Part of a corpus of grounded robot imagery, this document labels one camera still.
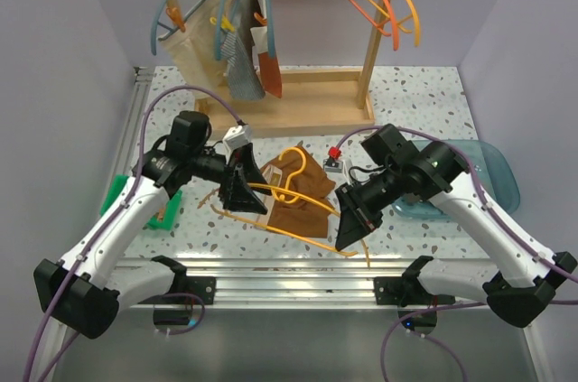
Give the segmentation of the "brown underwear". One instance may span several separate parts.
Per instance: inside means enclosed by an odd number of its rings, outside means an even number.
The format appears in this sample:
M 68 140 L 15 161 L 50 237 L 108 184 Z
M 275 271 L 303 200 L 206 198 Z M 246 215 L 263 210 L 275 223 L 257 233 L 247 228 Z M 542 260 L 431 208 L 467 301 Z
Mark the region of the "brown underwear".
M 335 182 L 301 146 L 286 149 L 261 167 L 266 183 L 310 197 L 314 202 L 282 193 L 282 201 L 265 196 L 268 212 L 257 220 L 305 238 L 325 239 L 329 233 L 329 196 Z

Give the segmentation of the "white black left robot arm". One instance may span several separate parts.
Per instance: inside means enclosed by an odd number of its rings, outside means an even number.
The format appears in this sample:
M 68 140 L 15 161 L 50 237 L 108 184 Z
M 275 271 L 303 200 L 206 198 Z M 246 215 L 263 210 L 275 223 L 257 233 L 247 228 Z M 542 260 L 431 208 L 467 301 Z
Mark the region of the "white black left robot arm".
M 238 122 L 223 136 L 225 154 L 207 145 L 209 118 L 181 112 L 171 132 L 139 154 L 134 173 L 93 229 L 59 261 L 44 259 L 33 279 L 42 310 L 88 339 L 102 335 L 119 312 L 150 299 L 203 305 L 202 285 L 188 279 L 181 263 L 155 256 L 131 273 L 114 269 L 149 219 L 194 178 L 219 185 L 225 210 L 265 214 L 251 189 L 262 183 L 250 127 Z

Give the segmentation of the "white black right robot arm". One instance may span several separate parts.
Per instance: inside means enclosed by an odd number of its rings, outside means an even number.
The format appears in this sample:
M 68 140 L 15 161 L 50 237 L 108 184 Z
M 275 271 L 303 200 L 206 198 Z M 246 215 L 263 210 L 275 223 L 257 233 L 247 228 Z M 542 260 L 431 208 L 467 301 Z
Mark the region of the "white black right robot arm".
M 376 231 L 394 201 L 416 196 L 457 222 L 487 254 L 485 261 L 443 261 L 420 256 L 386 290 L 399 306 L 452 296 L 482 303 L 511 326 L 525 328 L 567 280 L 577 278 L 576 258 L 554 252 L 529 235 L 483 188 L 469 158 L 432 138 L 423 149 L 394 125 L 362 142 L 377 170 L 365 182 L 342 184 L 335 248 L 342 251 Z

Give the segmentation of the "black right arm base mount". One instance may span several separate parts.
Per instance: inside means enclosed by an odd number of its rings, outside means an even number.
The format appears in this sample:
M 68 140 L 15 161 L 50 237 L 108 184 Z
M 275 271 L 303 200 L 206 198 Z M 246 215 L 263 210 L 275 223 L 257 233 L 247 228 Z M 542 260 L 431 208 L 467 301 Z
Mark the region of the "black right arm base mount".
M 426 292 L 418 281 L 421 270 L 430 264 L 432 256 L 419 256 L 400 276 L 377 276 L 373 279 L 373 292 L 377 305 L 445 305 L 455 304 L 454 296 L 434 295 Z

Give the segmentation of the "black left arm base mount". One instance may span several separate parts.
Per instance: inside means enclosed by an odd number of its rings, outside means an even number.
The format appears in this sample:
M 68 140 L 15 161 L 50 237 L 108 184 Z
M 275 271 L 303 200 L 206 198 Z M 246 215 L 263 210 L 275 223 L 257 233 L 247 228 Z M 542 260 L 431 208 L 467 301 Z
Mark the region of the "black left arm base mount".
M 147 299 L 146 303 L 193 304 L 192 298 L 186 298 L 182 295 L 175 296 L 176 293 L 186 293 L 198 296 L 205 305 L 213 304 L 217 290 L 217 281 L 214 276 L 189 276 L 185 265 L 168 256 L 156 256 L 151 261 L 168 267 L 173 273 L 173 280 L 166 293 L 155 295 Z

